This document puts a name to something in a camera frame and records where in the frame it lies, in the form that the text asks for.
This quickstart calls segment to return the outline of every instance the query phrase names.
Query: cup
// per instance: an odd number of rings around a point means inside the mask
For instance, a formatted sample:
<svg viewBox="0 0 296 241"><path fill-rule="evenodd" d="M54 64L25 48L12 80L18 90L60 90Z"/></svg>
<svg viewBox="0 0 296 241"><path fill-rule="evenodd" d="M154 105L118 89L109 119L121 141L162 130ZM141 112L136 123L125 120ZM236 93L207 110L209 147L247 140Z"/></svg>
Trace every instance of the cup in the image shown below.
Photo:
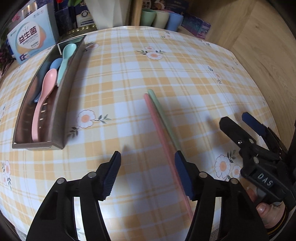
<svg viewBox="0 0 296 241"><path fill-rule="evenodd" d="M170 17L168 19L168 24L166 30L177 31L178 27L183 21L183 16L174 12L170 12Z"/></svg>
<svg viewBox="0 0 296 241"><path fill-rule="evenodd" d="M154 18L156 16L156 12L152 9L142 8L142 14L140 19L140 26L151 26Z"/></svg>
<svg viewBox="0 0 296 241"><path fill-rule="evenodd" d="M170 17L170 13L160 10L155 10L155 12L156 17L152 23L152 27L164 29Z"/></svg>

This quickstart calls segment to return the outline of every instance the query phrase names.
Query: yellow plaid tablecloth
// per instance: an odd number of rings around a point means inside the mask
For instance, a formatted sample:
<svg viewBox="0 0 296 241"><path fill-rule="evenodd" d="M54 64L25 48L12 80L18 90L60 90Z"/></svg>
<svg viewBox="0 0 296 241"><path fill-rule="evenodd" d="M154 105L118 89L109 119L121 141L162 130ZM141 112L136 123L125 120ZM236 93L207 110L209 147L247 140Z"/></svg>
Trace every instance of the yellow plaid tablecloth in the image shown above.
<svg viewBox="0 0 296 241"><path fill-rule="evenodd" d="M36 70L50 48L14 70L0 89L0 210L28 232L59 177L80 179L109 161L122 166L101 211L112 240L184 240L190 225L155 127L143 100L153 89L188 161L214 178L239 177L238 148L218 122L241 121L248 111L278 133L260 90L228 50L195 37L151 27L118 27L87 35L69 99L63 150L13 150L17 114ZM79 239L83 226L75 200ZM213 229L219 226L217 199Z"/></svg>

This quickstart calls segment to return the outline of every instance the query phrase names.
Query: stainless steel tray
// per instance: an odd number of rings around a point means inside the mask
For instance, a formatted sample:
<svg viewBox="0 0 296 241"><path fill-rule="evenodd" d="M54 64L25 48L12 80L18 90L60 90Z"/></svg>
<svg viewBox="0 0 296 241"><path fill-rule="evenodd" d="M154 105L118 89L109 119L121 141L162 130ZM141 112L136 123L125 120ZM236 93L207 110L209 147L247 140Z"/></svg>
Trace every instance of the stainless steel tray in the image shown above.
<svg viewBox="0 0 296 241"><path fill-rule="evenodd" d="M56 150L65 147L65 121L69 96L79 62L86 48L85 35L68 39L53 47L32 79L22 101L12 139L13 149ZM32 140L32 120L36 103L34 99L41 90L42 80L50 64L62 57L64 47L75 43L77 49L68 61L68 67L61 80L60 86L55 87L43 105L39 121L40 142Z"/></svg>

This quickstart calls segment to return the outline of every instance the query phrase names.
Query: metal screw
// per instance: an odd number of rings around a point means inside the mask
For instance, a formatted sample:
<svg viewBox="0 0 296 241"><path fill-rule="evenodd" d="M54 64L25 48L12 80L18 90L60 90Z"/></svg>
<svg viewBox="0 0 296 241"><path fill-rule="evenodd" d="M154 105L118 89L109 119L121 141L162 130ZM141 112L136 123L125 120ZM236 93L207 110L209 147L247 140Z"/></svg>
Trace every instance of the metal screw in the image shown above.
<svg viewBox="0 0 296 241"><path fill-rule="evenodd" d="M256 156L254 156L254 162L256 163L256 164L258 164L259 163L259 159L258 159L258 157L256 157Z"/></svg>
<svg viewBox="0 0 296 241"><path fill-rule="evenodd" d="M201 178L206 178L206 177L207 177L207 173L206 173L206 172L200 172L200 173L199 173L199 176L200 176Z"/></svg>
<svg viewBox="0 0 296 241"><path fill-rule="evenodd" d="M239 183L239 181L236 178L232 178L232 179L230 179L230 181L231 181L232 184L238 184Z"/></svg>
<svg viewBox="0 0 296 241"><path fill-rule="evenodd" d="M87 176L88 176L89 178L93 178L93 177L96 176L96 172L90 172L90 173L87 174Z"/></svg>
<svg viewBox="0 0 296 241"><path fill-rule="evenodd" d="M64 181L65 181L65 179L61 177L61 178L59 178L59 179L57 180L57 183L58 183L58 184L62 184Z"/></svg>

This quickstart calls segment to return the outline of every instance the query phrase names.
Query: pink chopstick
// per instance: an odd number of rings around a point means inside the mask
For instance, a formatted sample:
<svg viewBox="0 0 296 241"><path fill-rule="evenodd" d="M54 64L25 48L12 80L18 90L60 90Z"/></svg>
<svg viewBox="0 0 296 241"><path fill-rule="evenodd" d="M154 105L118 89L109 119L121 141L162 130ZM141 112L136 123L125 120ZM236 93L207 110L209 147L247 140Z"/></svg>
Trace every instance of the pink chopstick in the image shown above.
<svg viewBox="0 0 296 241"><path fill-rule="evenodd" d="M193 218L193 212L192 212L192 209L190 207L189 200L188 200L188 198L187 198L187 196L186 196L186 194L184 192L184 189L183 189L181 180L179 178L179 175L177 173L177 170L175 168L174 155L173 155L172 151L170 150L170 147L169 147L169 145L167 143L167 140L165 138L165 134L163 132L161 122L159 121L159 118L157 117L157 112L155 110L154 104L153 104L153 102L150 99L150 96L148 94L144 94L144 99L145 99L146 105L147 105L147 107L149 109L149 112L150 112L151 118L153 120L154 126L156 128L158 138L159 138L159 140L161 142L161 145L163 147L165 155L166 155L166 157L168 159L168 163L169 163L170 169L172 171L173 178L175 179L175 181L177 182L178 186L180 187L180 189L182 191L182 196L183 196L183 200L184 200L188 215L192 219Z"/></svg>

